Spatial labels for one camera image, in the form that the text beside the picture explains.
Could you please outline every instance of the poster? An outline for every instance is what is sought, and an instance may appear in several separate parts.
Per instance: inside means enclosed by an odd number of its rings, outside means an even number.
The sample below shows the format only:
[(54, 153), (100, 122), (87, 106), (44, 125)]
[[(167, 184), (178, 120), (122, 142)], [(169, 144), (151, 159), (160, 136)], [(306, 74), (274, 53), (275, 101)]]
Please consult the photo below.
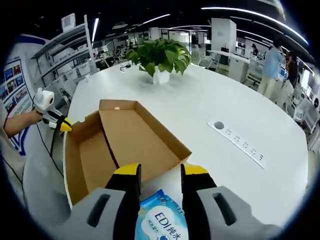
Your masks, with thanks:
[[(19, 57), (15, 57), (4, 67), (3, 76), (0, 77), (0, 98), (6, 109), (7, 118), (32, 110), (32, 99), (28, 92)], [(10, 138), (15, 149), (22, 156), (26, 155), (25, 140), (29, 129), (27, 127), (16, 136)]]

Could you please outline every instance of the cardboard box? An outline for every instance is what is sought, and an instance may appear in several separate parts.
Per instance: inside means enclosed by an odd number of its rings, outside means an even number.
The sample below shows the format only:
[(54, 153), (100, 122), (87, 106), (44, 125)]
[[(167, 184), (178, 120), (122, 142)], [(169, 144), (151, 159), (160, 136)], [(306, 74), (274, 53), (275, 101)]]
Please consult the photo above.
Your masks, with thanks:
[(191, 155), (139, 102), (100, 100), (99, 110), (72, 125), (66, 136), (65, 171), (72, 204), (104, 188), (114, 171), (140, 163), (146, 182)]

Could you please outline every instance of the round white table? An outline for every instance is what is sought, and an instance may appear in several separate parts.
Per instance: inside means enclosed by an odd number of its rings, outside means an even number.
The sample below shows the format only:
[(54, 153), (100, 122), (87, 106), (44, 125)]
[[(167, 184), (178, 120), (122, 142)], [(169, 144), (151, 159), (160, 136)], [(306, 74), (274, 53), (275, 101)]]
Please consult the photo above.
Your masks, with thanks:
[[(79, 82), (68, 117), (72, 123), (83, 122), (98, 110), (100, 99), (139, 101), (192, 151), (188, 163), (206, 168), (218, 186), (250, 204), (253, 216), (264, 224), (283, 226), (307, 185), (308, 149), (300, 127), (259, 93), (200, 67), (189, 66), (183, 76), (172, 73), (161, 85), (150, 81), (136, 66), (124, 72), (120, 65), (100, 71)], [(265, 169), (208, 126), (212, 119), (232, 125), (253, 141), (267, 155)], [(147, 182), (141, 199), (159, 189), (182, 205), (179, 167)]]

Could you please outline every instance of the power strip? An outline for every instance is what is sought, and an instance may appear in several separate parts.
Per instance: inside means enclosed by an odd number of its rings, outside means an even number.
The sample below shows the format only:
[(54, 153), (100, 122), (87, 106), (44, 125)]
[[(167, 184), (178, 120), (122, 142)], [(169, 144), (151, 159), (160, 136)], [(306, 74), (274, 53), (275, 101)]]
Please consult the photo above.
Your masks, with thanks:
[(231, 126), (225, 125), (220, 121), (211, 120), (207, 124), (220, 133), (222, 136), (231, 141), (241, 151), (247, 154), (252, 160), (254, 160), (261, 168), (265, 169), (267, 156), (259, 151), (252, 141), (245, 139), (243, 136), (237, 134), (237, 131)]

